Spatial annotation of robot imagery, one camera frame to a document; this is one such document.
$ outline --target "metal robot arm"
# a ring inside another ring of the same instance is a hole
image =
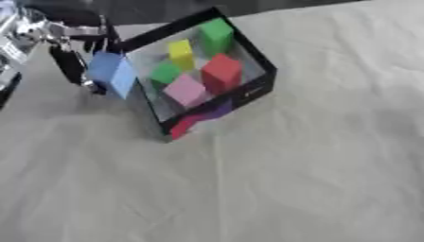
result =
[[[1,96],[12,92],[20,71],[39,44],[50,45],[50,55],[63,74],[74,84],[94,94],[106,90],[88,79],[81,54],[72,48],[73,41],[84,42],[86,52],[105,49],[118,52],[114,28],[101,15],[89,10],[61,7],[17,7],[13,2],[0,2],[0,107]]]

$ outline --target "wrinkled fabric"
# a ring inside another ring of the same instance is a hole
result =
[[[40,49],[0,113],[0,240],[422,241],[423,9],[235,18],[278,67],[274,92],[170,144]]]

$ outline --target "pink cube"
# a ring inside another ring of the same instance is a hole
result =
[[[186,109],[206,101],[206,88],[187,74],[180,75],[164,92]]]

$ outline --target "cube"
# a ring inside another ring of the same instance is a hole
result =
[[[221,18],[202,24],[200,30],[201,45],[209,57],[228,51],[234,39],[234,29]]]
[[[165,94],[189,109],[206,101],[204,86],[187,74],[182,74],[164,90]]]
[[[157,89],[163,89],[169,85],[174,79],[181,75],[181,69],[171,63],[170,61],[164,60],[160,62],[156,68],[150,73],[150,79],[152,84]]]
[[[170,43],[168,50],[169,58],[181,70],[191,71],[194,68],[193,51],[187,39]]]
[[[209,93],[221,95],[240,85],[241,64],[218,54],[202,68],[202,80]]]
[[[137,75],[124,56],[98,51],[88,64],[86,75],[107,90],[115,91],[126,99]]]

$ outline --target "black box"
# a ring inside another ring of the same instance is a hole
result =
[[[234,55],[243,56],[243,72],[244,69],[246,72],[255,69],[257,71],[243,73],[244,81],[240,86],[223,95],[215,96],[198,107],[172,114],[168,111],[164,112],[166,108],[155,103],[161,98],[150,97],[150,87],[145,81],[146,77],[141,77],[146,75],[146,70],[149,69],[145,66],[164,57],[163,54],[154,55],[156,46],[162,44],[161,42],[166,43],[169,39],[178,39],[186,35],[195,39],[196,37],[192,35],[195,28],[201,23],[216,18],[222,18],[234,29]],[[152,122],[158,126],[162,135],[170,139],[178,139],[197,122],[221,117],[258,99],[271,92],[274,87],[277,72],[275,66],[216,8],[207,9],[123,41],[120,48],[139,74],[139,79],[130,93],[129,102],[138,109],[149,110]]]

